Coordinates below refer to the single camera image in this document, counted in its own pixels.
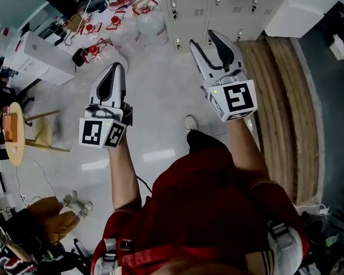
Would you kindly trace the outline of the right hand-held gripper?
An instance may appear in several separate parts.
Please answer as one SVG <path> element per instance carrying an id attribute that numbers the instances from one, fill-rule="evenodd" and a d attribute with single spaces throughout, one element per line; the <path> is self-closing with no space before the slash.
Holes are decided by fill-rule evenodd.
<path id="1" fill-rule="evenodd" d="M 205 80 L 202 89 L 206 99 L 223 122 L 250 116 L 257 110 L 257 97 L 253 80 L 247 78 L 239 47 L 218 31 L 209 29 L 208 35 L 222 66 L 213 66 L 199 44 L 189 41 L 191 55 Z"/>

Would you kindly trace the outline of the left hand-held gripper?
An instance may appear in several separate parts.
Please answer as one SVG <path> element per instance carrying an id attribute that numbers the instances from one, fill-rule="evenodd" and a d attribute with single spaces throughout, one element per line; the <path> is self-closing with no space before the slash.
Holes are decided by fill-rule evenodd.
<path id="1" fill-rule="evenodd" d="M 126 73 L 116 62 L 106 67 L 91 86 L 90 104 L 79 122 L 79 145 L 107 150 L 119 145 L 132 125 L 133 108 L 123 104 L 125 95 Z"/>

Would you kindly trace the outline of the person's left forearm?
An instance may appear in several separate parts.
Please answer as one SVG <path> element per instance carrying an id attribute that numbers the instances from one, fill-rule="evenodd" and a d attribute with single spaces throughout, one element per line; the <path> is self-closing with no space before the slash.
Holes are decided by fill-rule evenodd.
<path id="1" fill-rule="evenodd" d="M 137 202 L 141 205 L 141 195 L 134 165 L 131 160 L 127 136 L 123 135 L 116 149 L 108 152 L 111 168 L 111 192 L 114 210 Z"/>

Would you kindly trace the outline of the small black rounded device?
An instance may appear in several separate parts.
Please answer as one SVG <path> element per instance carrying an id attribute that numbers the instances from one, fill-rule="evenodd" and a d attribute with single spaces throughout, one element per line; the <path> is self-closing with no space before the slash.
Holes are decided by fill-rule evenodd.
<path id="1" fill-rule="evenodd" d="M 84 55 L 86 54 L 87 54 L 87 50 L 84 48 L 80 48 L 72 56 L 72 61 L 78 68 L 84 65 L 85 63 Z"/>

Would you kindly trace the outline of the person's right white shoe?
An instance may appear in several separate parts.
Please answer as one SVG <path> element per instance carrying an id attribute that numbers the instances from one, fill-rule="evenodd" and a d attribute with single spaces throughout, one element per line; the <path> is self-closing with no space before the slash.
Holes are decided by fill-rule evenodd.
<path id="1" fill-rule="evenodd" d="M 187 115 L 185 117 L 185 129 L 188 132 L 192 130 L 198 130 L 198 123 L 193 115 Z"/>

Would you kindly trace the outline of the brown cardboard box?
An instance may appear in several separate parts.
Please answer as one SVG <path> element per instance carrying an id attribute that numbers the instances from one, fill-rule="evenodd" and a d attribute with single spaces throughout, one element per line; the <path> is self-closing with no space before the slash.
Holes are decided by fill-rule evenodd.
<path id="1" fill-rule="evenodd" d="M 65 27 L 72 31 L 78 32 L 85 25 L 85 21 L 79 13 L 74 14 L 69 20 L 66 21 Z"/>

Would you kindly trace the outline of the pale wooden stool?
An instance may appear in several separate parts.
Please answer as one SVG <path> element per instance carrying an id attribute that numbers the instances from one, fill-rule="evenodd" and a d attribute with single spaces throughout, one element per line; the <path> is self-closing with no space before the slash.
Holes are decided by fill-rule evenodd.
<path id="1" fill-rule="evenodd" d="M 56 151 L 56 152 L 70 152 L 68 149 L 58 148 L 52 146 L 52 128 L 49 121 L 46 119 L 47 116 L 51 116 L 59 113 L 59 110 L 42 113 L 39 115 L 25 117 L 25 123 L 31 123 L 33 120 L 37 120 L 36 133 L 34 139 L 25 139 L 25 145 L 40 148 L 43 150 Z"/>

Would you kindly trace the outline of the large white carton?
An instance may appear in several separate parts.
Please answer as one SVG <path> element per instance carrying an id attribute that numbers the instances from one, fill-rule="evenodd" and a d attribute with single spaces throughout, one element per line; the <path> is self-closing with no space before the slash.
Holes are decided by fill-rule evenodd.
<path id="1" fill-rule="evenodd" d="M 21 37 L 5 64 L 10 69 L 56 85 L 76 76 L 72 56 L 33 32 Z"/>

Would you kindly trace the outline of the black cylindrical flask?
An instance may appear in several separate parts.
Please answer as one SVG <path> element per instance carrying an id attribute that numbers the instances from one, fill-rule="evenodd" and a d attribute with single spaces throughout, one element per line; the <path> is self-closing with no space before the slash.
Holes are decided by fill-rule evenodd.
<path id="1" fill-rule="evenodd" d="M 49 25 L 49 30 L 59 37 L 64 37 L 67 34 L 62 25 L 54 22 Z"/>

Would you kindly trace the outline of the person's black trousers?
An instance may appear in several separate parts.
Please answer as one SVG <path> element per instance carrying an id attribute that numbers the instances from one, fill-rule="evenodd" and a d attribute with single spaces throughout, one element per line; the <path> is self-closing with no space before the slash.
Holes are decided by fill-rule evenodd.
<path id="1" fill-rule="evenodd" d="M 216 138 L 199 130 L 191 130 L 186 137 L 189 145 L 189 154 L 203 154 L 206 156 L 228 154 L 227 146 Z"/>

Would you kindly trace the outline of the brown wooden slat panel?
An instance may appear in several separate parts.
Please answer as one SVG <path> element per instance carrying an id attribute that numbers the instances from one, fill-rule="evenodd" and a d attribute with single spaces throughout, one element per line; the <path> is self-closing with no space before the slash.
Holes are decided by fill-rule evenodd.
<path id="1" fill-rule="evenodd" d="M 255 83 L 254 117 L 269 175 L 301 205 L 315 196 L 319 179 L 315 112 L 302 65 L 288 38 L 263 37 L 239 47 Z"/>

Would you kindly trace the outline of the white rectangular box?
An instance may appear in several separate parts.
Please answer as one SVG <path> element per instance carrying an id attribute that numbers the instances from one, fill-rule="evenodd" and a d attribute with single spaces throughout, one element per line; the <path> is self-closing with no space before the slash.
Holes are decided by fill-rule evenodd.
<path id="1" fill-rule="evenodd" d="M 284 0 L 266 26 L 266 35 L 301 38 L 339 1 Z"/>

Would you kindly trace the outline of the orange box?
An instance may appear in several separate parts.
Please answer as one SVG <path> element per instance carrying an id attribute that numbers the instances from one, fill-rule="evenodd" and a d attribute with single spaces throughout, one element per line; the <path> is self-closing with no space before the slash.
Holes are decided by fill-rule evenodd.
<path id="1" fill-rule="evenodd" d="M 2 130 L 5 142 L 17 142 L 17 114 L 2 116 Z"/>

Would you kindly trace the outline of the round wooden side table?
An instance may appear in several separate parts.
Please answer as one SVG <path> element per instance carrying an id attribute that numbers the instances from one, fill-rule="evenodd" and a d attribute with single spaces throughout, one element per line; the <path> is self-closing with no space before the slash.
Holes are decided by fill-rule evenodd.
<path id="1" fill-rule="evenodd" d="M 12 165 L 18 167 L 24 158 L 25 149 L 25 123 L 21 106 L 13 102 L 6 109 L 6 114 L 17 114 L 17 142 L 5 142 L 5 148 Z"/>

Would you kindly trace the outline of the white tissue packet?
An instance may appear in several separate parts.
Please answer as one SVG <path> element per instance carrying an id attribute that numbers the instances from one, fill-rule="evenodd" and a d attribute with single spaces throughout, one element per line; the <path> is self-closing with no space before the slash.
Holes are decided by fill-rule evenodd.
<path id="1" fill-rule="evenodd" d="M 333 35 L 333 42 L 329 48 L 338 61 L 344 60 L 344 43 L 337 34 Z"/>

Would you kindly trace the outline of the person's red shirt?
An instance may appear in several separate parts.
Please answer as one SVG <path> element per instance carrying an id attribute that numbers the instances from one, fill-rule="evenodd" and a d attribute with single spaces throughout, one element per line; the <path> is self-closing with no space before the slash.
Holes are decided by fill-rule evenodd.
<path id="1" fill-rule="evenodd" d="M 149 275 L 178 256 L 260 275 L 293 275 L 310 244 L 284 189 L 237 169 L 230 152 L 188 154 L 145 201 L 109 217 L 92 275 Z"/>

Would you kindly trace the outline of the white shelf unit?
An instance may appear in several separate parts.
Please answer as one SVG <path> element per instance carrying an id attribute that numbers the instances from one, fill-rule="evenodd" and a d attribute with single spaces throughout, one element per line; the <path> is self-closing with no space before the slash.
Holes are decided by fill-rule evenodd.
<path id="1" fill-rule="evenodd" d="M 0 194 L 0 211 L 16 208 L 16 203 L 11 194 Z"/>

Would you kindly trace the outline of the white power adapter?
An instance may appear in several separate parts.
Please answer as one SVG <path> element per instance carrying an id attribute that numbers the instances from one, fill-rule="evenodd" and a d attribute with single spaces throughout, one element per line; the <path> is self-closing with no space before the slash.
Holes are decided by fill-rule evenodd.
<path id="1" fill-rule="evenodd" d="M 326 217 L 329 215 L 329 211 L 330 211 L 330 206 L 327 207 L 324 204 L 315 204 L 313 205 L 313 208 L 315 209 L 316 213 L 318 216 L 321 217 Z"/>

